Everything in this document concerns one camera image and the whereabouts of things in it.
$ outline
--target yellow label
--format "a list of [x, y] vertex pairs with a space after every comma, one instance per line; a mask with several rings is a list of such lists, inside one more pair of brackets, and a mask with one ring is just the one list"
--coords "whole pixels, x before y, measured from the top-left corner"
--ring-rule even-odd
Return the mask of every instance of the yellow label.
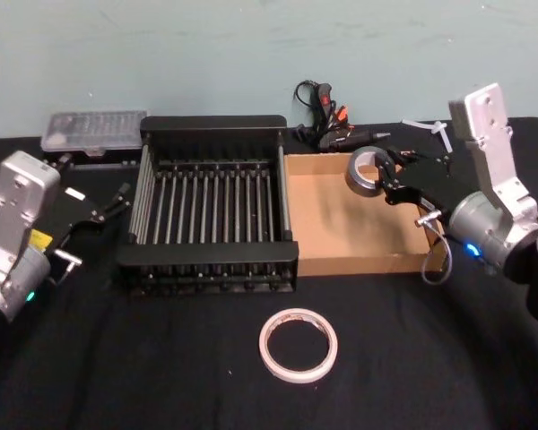
[[52, 243], [52, 240], [53, 237], [38, 230], [32, 230], [30, 233], [30, 245], [36, 246], [42, 253], [46, 251], [46, 248]]

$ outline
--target black dish rack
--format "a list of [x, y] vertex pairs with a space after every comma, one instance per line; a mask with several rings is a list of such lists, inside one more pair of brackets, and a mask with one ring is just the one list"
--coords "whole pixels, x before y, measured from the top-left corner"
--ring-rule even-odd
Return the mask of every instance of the black dish rack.
[[148, 116], [123, 285], [142, 295], [295, 289], [282, 116]]

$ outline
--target white cable tie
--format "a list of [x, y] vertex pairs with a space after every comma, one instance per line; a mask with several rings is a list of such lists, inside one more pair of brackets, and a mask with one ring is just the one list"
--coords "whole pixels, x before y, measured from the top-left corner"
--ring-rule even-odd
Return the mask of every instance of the white cable tie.
[[416, 127], [416, 128], [424, 128], [425, 130], [432, 130], [432, 127], [434, 127], [434, 125], [430, 125], [430, 124], [423, 124], [423, 123], [417, 123], [416, 121], [411, 121], [410, 119], [404, 119], [403, 121], [401, 121], [403, 124], [407, 124], [407, 125], [410, 125], [412, 127]]
[[448, 139], [447, 131], [445, 130], [447, 128], [447, 124], [437, 121], [433, 125], [430, 125], [430, 124], [417, 123], [416, 121], [411, 121], [409, 119], [404, 119], [401, 122], [403, 124], [410, 125], [412, 127], [422, 128], [424, 130], [430, 130], [432, 134], [440, 133], [440, 137], [442, 138], [442, 142], [445, 144], [445, 148], [447, 152], [448, 153], [452, 152], [452, 146], [450, 144], [450, 140]]

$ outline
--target duct tape roll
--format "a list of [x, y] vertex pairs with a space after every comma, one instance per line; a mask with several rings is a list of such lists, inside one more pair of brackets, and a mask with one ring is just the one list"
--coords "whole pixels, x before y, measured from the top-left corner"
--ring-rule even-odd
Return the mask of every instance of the duct tape roll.
[[388, 153], [376, 146], [365, 146], [356, 150], [351, 155], [345, 179], [347, 185], [356, 194], [362, 195], [363, 197], [374, 197], [381, 194], [383, 191], [379, 181], [368, 179], [359, 171], [362, 166], [375, 167], [377, 165], [376, 158], [382, 159], [383, 163], [391, 168], [395, 167], [395, 163], [388, 156]]

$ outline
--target blue led light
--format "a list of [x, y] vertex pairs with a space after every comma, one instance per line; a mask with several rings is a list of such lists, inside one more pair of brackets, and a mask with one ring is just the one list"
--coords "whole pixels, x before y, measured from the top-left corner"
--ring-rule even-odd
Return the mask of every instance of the blue led light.
[[482, 256], [482, 251], [478, 248], [478, 246], [473, 244], [466, 244], [464, 249], [471, 257], [478, 258]]

